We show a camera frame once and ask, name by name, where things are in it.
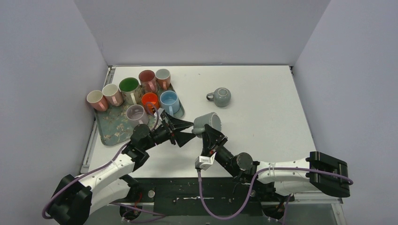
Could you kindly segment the grey-blue round mug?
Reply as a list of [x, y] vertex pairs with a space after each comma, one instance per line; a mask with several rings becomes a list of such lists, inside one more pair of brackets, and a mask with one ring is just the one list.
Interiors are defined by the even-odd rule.
[[208, 101], [214, 102], [214, 104], [219, 107], [227, 107], [231, 100], [231, 92], [224, 87], [217, 88], [214, 92], [208, 93], [206, 99]]

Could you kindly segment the orange mug black handle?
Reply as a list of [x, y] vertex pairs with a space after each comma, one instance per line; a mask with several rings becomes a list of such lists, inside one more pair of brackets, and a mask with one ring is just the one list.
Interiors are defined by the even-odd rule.
[[152, 92], [144, 94], [141, 98], [141, 103], [143, 104], [144, 109], [151, 114], [155, 113], [155, 109], [160, 108], [158, 96]]

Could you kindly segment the salmon dotted mug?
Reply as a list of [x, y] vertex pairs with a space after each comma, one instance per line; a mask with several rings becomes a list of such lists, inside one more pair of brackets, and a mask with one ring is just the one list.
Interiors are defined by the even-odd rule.
[[158, 85], [163, 89], [167, 90], [171, 83], [171, 73], [167, 69], [159, 69], [155, 73]]

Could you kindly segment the speckled dark pink mug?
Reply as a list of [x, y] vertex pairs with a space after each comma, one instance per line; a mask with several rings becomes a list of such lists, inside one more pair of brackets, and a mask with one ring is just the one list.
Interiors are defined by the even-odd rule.
[[152, 70], [144, 70], [139, 73], [138, 77], [145, 93], [157, 93], [157, 81], [155, 73]]

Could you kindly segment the light blue ribbed mug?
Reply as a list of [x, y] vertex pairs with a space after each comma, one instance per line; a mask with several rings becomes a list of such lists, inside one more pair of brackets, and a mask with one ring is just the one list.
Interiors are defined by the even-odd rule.
[[172, 117], [174, 117], [180, 109], [180, 101], [178, 95], [172, 90], [164, 91], [161, 94], [160, 103], [161, 108], [163, 108], [164, 111]]

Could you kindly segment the cream floral mug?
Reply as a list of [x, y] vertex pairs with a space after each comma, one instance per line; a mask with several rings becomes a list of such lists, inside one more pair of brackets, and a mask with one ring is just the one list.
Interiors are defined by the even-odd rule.
[[126, 103], [138, 105], [141, 102], [144, 91], [136, 78], [128, 77], [123, 79], [119, 83], [119, 89]]

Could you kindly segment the faceted pink mug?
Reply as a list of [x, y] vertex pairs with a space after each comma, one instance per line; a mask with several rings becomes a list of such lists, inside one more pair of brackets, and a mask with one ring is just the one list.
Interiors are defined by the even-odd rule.
[[116, 84], [107, 84], [103, 87], [102, 93], [107, 101], [113, 106], [120, 106], [124, 102], [122, 94]]

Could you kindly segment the grey-green mug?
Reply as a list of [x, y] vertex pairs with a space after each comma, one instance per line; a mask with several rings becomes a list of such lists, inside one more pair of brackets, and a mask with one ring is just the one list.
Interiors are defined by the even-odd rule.
[[192, 133], [197, 137], [202, 138], [202, 133], [205, 132], [205, 124], [208, 124], [212, 128], [221, 131], [222, 122], [220, 117], [215, 112], [210, 112], [205, 115], [197, 117], [193, 122]]

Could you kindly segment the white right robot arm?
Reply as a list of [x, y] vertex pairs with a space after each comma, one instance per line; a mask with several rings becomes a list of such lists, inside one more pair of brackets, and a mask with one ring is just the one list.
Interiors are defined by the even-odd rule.
[[255, 161], [246, 152], [233, 155], [224, 145], [227, 137], [210, 125], [204, 125], [202, 153], [195, 160], [195, 168], [207, 170], [217, 162], [232, 178], [241, 183], [271, 184], [272, 192], [287, 196], [293, 193], [321, 191], [346, 198], [351, 195], [353, 181], [348, 177], [345, 161], [311, 151], [308, 157], [285, 161]]

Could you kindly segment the smooth pink mug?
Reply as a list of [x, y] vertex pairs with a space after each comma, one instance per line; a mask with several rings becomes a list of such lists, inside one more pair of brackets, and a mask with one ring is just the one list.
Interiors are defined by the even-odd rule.
[[86, 101], [97, 111], [104, 112], [108, 109], [108, 101], [102, 91], [93, 90], [86, 96]]

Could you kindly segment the lilac ribbed mug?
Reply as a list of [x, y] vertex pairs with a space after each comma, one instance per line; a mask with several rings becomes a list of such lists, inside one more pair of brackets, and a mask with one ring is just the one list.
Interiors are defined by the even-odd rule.
[[128, 119], [128, 122], [132, 128], [140, 124], [148, 124], [149, 122], [149, 117], [141, 105], [131, 105], [126, 110], [126, 118]]

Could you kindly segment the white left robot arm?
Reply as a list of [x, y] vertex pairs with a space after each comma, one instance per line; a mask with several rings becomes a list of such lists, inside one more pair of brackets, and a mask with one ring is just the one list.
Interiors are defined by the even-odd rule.
[[184, 132], [193, 122], [177, 119], [165, 111], [158, 117], [161, 124], [157, 128], [150, 129], [147, 124], [135, 126], [130, 140], [103, 166], [76, 177], [63, 177], [44, 206], [42, 217], [61, 225], [82, 225], [91, 213], [115, 200], [137, 199], [139, 189], [130, 183], [133, 179], [129, 173], [147, 161], [147, 150], [166, 141], [182, 147], [195, 137]]

